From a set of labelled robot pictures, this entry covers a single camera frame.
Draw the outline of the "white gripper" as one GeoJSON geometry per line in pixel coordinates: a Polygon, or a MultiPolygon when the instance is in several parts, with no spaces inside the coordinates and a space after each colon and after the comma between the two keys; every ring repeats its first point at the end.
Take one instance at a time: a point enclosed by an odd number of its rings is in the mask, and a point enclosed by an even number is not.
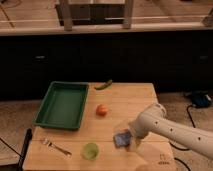
{"type": "Polygon", "coordinates": [[[132,138],[130,140],[130,144],[127,147],[121,148],[125,148],[126,150],[136,150],[141,144],[141,140],[137,136],[134,120],[123,120],[118,125],[116,125],[114,127],[113,136],[117,133],[123,133],[126,131],[129,131],[132,134],[132,138]]]}

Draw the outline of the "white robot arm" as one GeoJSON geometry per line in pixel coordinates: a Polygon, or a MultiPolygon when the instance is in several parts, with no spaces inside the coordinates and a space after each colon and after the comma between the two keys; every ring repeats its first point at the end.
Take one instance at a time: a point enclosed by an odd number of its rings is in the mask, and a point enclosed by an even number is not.
{"type": "Polygon", "coordinates": [[[145,108],[127,127],[113,135],[117,148],[126,147],[133,139],[144,139],[150,132],[176,141],[209,159],[213,159],[213,132],[185,126],[165,118],[163,105],[153,103],[145,108]]]}

